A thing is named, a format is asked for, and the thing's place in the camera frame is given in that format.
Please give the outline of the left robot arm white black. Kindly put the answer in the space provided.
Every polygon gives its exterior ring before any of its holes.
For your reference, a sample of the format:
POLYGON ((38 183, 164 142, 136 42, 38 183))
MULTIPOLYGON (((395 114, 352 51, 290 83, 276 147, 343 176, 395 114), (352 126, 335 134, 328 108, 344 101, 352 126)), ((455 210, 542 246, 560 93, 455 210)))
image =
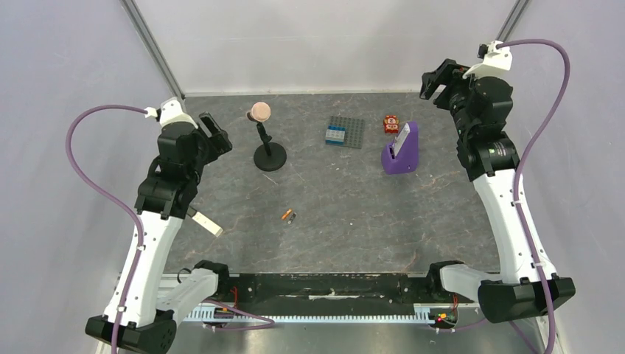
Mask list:
POLYGON ((207 297, 226 299, 228 268, 201 261, 190 278, 164 298, 158 288, 167 255, 206 165, 232 149, 226 131, 203 112, 199 122, 168 122, 157 139, 158 155, 139 185, 132 213, 135 231, 122 276, 102 315, 88 319, 86 335, 136 353, 167 353, 182 320, 207 297))

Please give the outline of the orange battery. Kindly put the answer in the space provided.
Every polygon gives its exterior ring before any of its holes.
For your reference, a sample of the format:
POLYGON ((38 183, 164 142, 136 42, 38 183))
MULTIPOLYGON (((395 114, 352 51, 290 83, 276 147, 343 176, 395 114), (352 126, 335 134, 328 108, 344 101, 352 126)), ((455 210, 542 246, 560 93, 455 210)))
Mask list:
POLYGON ((293 210, 291 208, 289 208, 282 216, 281 216, 281 220, 285 220, 291 213, 293 212, 293 210))

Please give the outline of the white remote control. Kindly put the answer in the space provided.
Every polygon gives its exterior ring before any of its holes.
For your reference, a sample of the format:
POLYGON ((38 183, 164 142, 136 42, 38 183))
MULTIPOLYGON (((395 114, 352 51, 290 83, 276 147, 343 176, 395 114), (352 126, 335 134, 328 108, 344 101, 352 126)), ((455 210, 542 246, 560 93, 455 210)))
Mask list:
POLYGON ((205 216, 197 209, 190 206, 187 210, 187 215, 198 225, 203 227, 206 231, 214 235, 215 237, 221 236, 223 228, 216 224, 213 220, 205 216))

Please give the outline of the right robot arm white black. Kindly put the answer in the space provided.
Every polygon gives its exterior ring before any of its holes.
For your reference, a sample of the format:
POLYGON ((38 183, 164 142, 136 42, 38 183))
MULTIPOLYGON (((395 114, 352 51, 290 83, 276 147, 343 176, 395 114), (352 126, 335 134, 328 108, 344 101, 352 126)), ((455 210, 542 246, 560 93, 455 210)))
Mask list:
POLYGON ((419 96, 449 111, 458 133, 457 155, 484 205, 500 260, 500 273, 488 274, 460 261, 434 263, 425 282, 427 295, 444 301, 453 293, 477 302, 491 323, 545 316, 576 294, 570 277, 560 277, 542 247, 530 212, 517 212, 524 195, 514 191, 520 157, 504 131, 513 88, 495 76, 477 77, 469 67, 446 59, 422 75, 419 96))

